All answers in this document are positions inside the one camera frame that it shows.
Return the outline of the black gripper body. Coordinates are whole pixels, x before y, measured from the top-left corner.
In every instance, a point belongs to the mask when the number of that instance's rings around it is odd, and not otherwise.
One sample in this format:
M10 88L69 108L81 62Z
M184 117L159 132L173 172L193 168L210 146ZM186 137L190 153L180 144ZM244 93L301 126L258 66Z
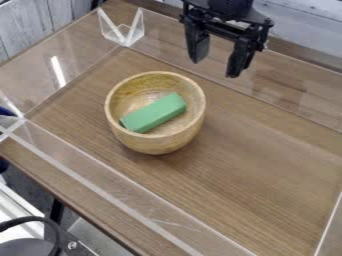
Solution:
M257 50L264 51L268 44L269 30L274 26L272 18L254 8L254 0L181 0L185 17L205 24L206 31L237 41L245 37L257 42Z

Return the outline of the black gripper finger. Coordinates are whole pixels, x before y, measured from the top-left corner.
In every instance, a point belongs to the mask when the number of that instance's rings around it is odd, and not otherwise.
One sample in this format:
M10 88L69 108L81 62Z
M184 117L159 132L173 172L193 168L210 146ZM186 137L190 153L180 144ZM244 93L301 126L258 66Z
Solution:
M184 25L189 56L194 63L200 63L209 54L210 34L205 24L190 16L185 17Z
M229 58L226 76L237 78L242 71L249 68L257 51L257 42L245 37L236 41L234 51Z

